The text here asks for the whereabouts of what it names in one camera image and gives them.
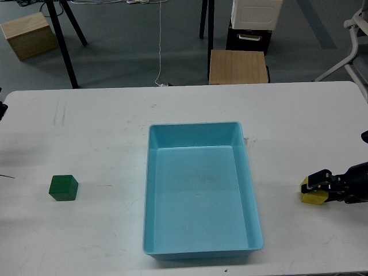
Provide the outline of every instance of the white storage box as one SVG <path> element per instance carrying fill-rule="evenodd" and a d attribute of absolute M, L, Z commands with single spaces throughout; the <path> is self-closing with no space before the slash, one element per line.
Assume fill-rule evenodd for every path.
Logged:
<path fill-rule="evenodd" d="M 283 0 L 233 0 L 231 25 L 241 30 L 274 30 Z"/>

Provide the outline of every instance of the yellow object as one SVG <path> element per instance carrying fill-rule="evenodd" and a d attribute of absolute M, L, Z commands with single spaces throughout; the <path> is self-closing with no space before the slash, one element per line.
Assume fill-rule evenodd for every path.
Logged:
<path fill-rule="evenodd" d="M 58 41 L 42 13 L 1 24 L 2 31 L 19 60 L 53 49 Z"/>
<path fill-rule="evenodd" d="M 306 177 L 303 182 L 300 184 L 301 186 L 304 184 L 308 184 L 308 177 Z M 308 194 L 301 194 L 301 202 L 303 203 L 310 203 L 316 205 L 322 205 L 325 200 L 328 198 L 328 193 L 326 191 L 313 191 Z"/>

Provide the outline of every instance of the wooden box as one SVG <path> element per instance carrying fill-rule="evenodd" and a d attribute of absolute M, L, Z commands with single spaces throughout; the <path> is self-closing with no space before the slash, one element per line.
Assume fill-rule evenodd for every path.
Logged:
<path fill-rule="evenodd" d="M 263 52 L 212 50 L 210 85 L 268 83 Z"/>
<path fill-rule="evenodd" d="M 1 24 L 5 38 L 19 60 L 57 48 L 58 41 L 42 13 Z"/>

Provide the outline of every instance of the green cube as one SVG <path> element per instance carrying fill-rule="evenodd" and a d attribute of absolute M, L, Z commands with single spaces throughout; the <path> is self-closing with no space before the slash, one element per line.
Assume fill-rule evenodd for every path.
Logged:
<path fill-rule="evenodd" d="M 78 182 L 72 175 L 54 175 L 48 193 L 57 201 L 75 200 Z"/>

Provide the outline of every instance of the light blue plastic bin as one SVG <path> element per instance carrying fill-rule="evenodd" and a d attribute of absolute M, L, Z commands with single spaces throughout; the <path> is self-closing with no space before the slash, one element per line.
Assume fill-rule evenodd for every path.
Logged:
<path fill-rule="evenodd" d="M 247 256 L 263 247 L 238 122 L 151 125 L 143 250 L 157 259 Z"/>

